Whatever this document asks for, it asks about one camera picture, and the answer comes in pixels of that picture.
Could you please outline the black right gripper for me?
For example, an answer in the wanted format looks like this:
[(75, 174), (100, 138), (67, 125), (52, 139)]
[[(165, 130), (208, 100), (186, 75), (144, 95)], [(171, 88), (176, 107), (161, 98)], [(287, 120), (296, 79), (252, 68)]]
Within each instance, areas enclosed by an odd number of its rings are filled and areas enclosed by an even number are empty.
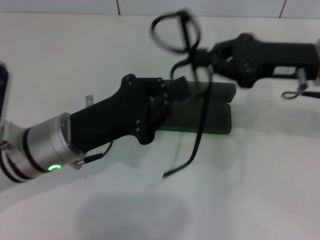
[(211, 67), (226, 78), (236, 78), (238, 70), (236, 81), (242, 88), (264, 78), (295, 79), (298, 69), (305, 70), (308, 80), (317, 79), (317, 50), (312, 43), (263, 42), (242, 33), (195, 53), (196, 67)]

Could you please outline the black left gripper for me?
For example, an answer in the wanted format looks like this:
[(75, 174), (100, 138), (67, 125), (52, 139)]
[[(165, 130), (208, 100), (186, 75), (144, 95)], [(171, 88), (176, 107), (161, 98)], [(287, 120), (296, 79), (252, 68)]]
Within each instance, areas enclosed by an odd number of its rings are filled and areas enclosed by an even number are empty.
[(71, 114), (71, 144), (102, 146), (131, 135), (147, 145), (171, 115), (170, 102), (183, 101), (190, 96), (184, 76), (163, 80), (128, 74), (122, 78), (114, 95)]

